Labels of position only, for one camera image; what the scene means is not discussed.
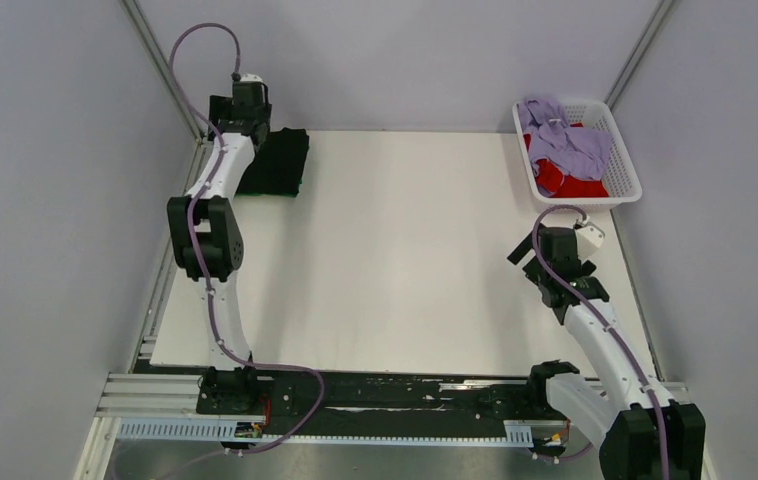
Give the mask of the red t shirt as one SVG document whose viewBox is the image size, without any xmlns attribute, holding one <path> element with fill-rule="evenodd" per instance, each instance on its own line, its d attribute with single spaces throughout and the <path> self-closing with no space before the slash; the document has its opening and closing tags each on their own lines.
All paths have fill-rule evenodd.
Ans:
<svg viewBox="0 0 758 480">
<path fill-rule="evenodd" d="M 571 124 L 574 127 L 584 127 L 580 123 Z M 523 134 L 526 151 L 530 145 L 530 136 Z M 538 163 L 541 171 L 538 175 L 533 173 L 533 179 L 539 192 L 546 198 L 607 198 L 609 192 L 600 181 L 578 180 L 562 174 L 554 165 L 547 160 Z"/>
</svg>

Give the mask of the folded green t shirt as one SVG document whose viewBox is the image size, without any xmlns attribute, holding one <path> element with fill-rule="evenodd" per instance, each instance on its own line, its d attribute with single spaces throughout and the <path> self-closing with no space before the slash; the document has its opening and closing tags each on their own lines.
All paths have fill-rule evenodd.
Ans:
<svg viewBox="0 0 758 480">
<path fill-rule="evenodd" d="M 243 174 L 236 194 L 296 197 L 302 186 L 302 174 L 301 170 L 294 168 L 251 165 Z"/>
</svg>

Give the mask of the black t shirt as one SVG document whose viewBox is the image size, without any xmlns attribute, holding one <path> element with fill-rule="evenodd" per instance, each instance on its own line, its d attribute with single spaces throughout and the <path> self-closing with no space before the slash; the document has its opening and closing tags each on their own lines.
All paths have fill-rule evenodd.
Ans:
<svg viewBox="0 0 758 480">
<path fill-rule="evenodd" d="M 310 136 L 305 129 L 283 128 L 271 132 L 249 167 L 251 165 L 264 165 L 294 168 L 301 170 L 304 174 L 309 142 Z"/>
</svg>

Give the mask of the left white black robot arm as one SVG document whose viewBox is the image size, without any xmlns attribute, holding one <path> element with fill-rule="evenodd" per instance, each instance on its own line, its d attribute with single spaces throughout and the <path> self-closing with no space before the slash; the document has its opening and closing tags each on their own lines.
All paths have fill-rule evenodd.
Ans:
<svg viewBox="0 0 758 480">
<path fill-rule="evenodd" d="M 234 78 L 232 95 L 213 100 L 212 151 L 199 179 L 166 211 L 177 266 L 194 283 L 203 303 L 209 366 L 203 374 L 198 412 L 242 415 L 261 400 L 243 331 L 238 270 L 245 246 L 232 202 L 240 181 L 270 131 L 272 105 L 260 77 Z"/>
</svg>

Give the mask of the lilac t shirt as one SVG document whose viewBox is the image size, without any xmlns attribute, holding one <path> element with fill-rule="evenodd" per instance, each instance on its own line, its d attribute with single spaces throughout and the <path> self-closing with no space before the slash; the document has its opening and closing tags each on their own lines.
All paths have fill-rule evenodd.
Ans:
<svg viewBox="0 0 758 480">
<path fill-rule="evenodd" d="M 552 96 L 527 96 L 518 107 L 521 130 L 530 136 L 528 147 L 532 171 L 547 160 L 562 174 L 578 180 L 600 181 L 610 160 L 613 137 L 609 132 L 574 127 L 562 104 Z"/>
</svg>

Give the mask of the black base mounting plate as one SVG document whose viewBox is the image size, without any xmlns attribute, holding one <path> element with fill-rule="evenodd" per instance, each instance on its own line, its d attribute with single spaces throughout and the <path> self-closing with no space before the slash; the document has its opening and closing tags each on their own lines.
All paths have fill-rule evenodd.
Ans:
<svg viewBox="0 0 758 480">
<path fill-rule="evenodd" d="M 543 385 L 521 377 L 256 370 L 258 416 L 266 434 L 399 439 L 496 439 L 508 421 L 562 430 Z"/>
</svg>

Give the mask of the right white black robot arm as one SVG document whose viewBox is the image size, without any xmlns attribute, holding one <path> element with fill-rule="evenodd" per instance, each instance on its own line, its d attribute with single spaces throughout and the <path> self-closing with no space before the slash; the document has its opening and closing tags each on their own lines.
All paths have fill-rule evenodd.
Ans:
<svg viewBox="0 0 758 480">
<path fill-rule="evenodd" d="M 539 417 L 564 415 L 596 450 L 606 479 L 699 479 L 706 422 L 638 361 L 621 331 L 610 296 L 584 259 L 593 225 L 539 225 L 509 254 L 541 294 L 542 303 L 578 342 L 600 380 L 596 391 L 568 362 L 530 373 L 526 403 Z"/>
</svg>

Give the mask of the aluminium frame rail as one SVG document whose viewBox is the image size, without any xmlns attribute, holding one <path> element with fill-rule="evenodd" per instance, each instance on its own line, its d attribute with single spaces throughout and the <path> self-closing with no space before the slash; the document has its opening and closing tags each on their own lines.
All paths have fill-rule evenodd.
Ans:
<svg viewBox="0 0 758 480">
<path fill-rule="evenodd" d="M 203 140 L 200 128 L 196 120 L 193 118 L 192 113 L 180 98 L 177 84 L 170 73 L 167 56 L 159 45 L 140 3 L 136 0 L 120 0 L 119 4 L 130 20 L 132 29 L 140 40 L 147 57 L 155 68 L 162 84 L 166 88 L 186 129 L 191 134 L 194 141 L 197 144 L 201 144 Z"/>
</svg>

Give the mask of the white plastic laundry basket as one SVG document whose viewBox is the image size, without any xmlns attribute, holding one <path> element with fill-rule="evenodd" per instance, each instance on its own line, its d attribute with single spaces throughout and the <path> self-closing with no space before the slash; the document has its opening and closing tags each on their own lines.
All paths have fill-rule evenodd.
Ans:
<svg viewBox="0 0 758 480">
<path fill-rule="evenodd" d="M 531 95 L 512 106 L 512 116 L 538 211 L 567 204 L 608 211 L 641 199 L 635 167 L 605 103 Z"/>
</svg>

